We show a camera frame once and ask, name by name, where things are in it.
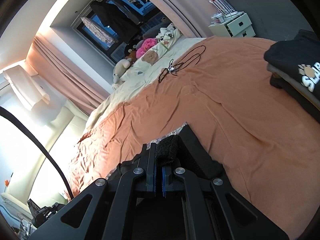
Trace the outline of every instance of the orange duvet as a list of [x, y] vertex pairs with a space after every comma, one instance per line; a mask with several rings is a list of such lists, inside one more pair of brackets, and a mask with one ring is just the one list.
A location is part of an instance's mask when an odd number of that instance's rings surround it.
[[298, 237], [320, 205], [320, 125], [269, 85], [263, 54], [272, 43], [212, 37], [194, 45], [206, 46], [197, 65], [155, 80], [83, 135], [70, 163], [74, 195], [187, 122], [233, 187]]

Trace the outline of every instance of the nightstand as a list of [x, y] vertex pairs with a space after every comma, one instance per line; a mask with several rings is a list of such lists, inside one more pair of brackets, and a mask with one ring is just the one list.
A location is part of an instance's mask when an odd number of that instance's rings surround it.
[[242, 15], [236, 15], [231, 19], [224, 21], [223, 23], [212, 24], [209, 26], [213, 35], [219, 37], [253, 37], [255, 32], [251, 26], [252, 22], [249, 16], [244, 13]]

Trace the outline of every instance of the pink curtain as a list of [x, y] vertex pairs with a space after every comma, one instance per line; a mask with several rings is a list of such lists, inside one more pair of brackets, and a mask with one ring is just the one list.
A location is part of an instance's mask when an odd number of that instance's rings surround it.
[[109, 96], [108, 92], [39, 33], [31, 44], [26, 61], [50, 85], [87, 114]]
[[150, 0], [188, 38], [211, 37], [208, 26], [216, 13], [206, 0]]

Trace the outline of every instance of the plush toy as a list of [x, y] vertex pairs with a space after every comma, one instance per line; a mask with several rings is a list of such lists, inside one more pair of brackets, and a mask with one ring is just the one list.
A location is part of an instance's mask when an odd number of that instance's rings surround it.
[[122, 75], [127, 71], [130, 67], [132, 59], [121, 59], [115, 66], [113, 70], [113, 83], [117, 84], [120, 81]]
[[158, 35], [156, 36], [156, 39], [158, 39], [159, 42], [163, 43], [163, 41], [167, 41], [173, 38], [173, 31], [176, 29], [176, 27], [173, 25], [173, 23], [170, 23], [168, 27], [166, 28], [160, 28]]
[[131, 65], [137, 61], [137, 51], [136, 50], [131, 50], [129, 52], [129, 55], [125, 57], [125, 59], [129, 60], [131, 59], [130, 63]]
[[145, 54], [149, 49], [155, 46], [158, 41], [155, 38], [148, 38], [144, 41], [142, 46], [137, 50], [136, 56], [137, 58], [141, 58], [143, 54]]

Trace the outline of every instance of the pink plush toy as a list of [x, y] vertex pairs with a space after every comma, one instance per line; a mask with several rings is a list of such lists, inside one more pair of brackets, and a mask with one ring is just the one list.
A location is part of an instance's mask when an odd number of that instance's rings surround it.
[[158, 41], [155, 38], [146, 39], [142, 46], [137, 50], [136, 57], [142, 57], [149, 49], [151, 49], [157, 43]]

